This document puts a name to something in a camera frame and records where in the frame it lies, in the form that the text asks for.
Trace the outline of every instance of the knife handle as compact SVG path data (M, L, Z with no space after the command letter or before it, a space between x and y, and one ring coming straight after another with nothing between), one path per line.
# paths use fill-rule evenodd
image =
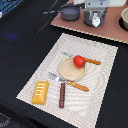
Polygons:
M100 61L97 61L97 60L92 60L92 59L88 59L88 58L85 58L86 62L89 62L89 63L93 63L93 64L96 64L96 65L100 65L101 62Z
M59 100L59 107L64 108L64 100L65 100L65 83L61 83L60 88L60 100Z
M69 85L71 85L71 86L73 86L73 87L76 87L76 88L78 88L78 89L81 89L81 90L83 90L83 91L89 91L89 89L88 89L87 87L85 87L85 86L83 86L83 85L80 85L80 84L77 84L77 83L74 83L74 82L69 81L69 80L67 80L67 84L69 84Z

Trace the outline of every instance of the cup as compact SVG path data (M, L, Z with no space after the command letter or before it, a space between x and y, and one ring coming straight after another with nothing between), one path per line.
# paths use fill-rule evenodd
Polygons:
M122 19L123 19L124 27L126 28L126 30L128 30L128 8L125 8L125 9L122 11L121 17L122 17Z

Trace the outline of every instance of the fabric mat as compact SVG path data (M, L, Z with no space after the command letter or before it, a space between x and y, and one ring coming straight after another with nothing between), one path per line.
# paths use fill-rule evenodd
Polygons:
M76 127L94 128L117 49L115 46L63 33L28 83L17 95L17 98ZM62 60L68 58L62 55L61 51L73 55L80 54L84 57L101 61L101 65L87 63L85 77L77 81L77 83L87 86L89 92L66 85L65 107L63 109L58 106L60 83L49 79L47 76L49 71L60 76L58 65ZM45 105L31 103L38 80L47 80L50 83Z

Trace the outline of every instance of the table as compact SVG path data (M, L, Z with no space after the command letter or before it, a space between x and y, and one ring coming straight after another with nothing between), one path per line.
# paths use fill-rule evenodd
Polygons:
M53 8L60 7L61 0ZM118 47L96 128L128 127L128 45L51 26L35 29L54 0L24 0L0 19L0 104L49 128L74 126L16 99L62 33Z

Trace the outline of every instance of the striped placemat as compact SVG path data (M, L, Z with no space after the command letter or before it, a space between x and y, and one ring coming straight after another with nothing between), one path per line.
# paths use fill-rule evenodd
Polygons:
M17 95L17 98L76 127L94 128L117 49L115 46L63 33L30 80ZM86 63L86 75L77 81L77 83L88 87L88 92L66 85L65 107L63 109L59 108L61 83L48 78L48 72L60 76L58 66L63 60L68 58L61 52L73 55L79 54L101 61L101 65ZM31 102L37 81L49 81L50 83L45 105L36 105Z

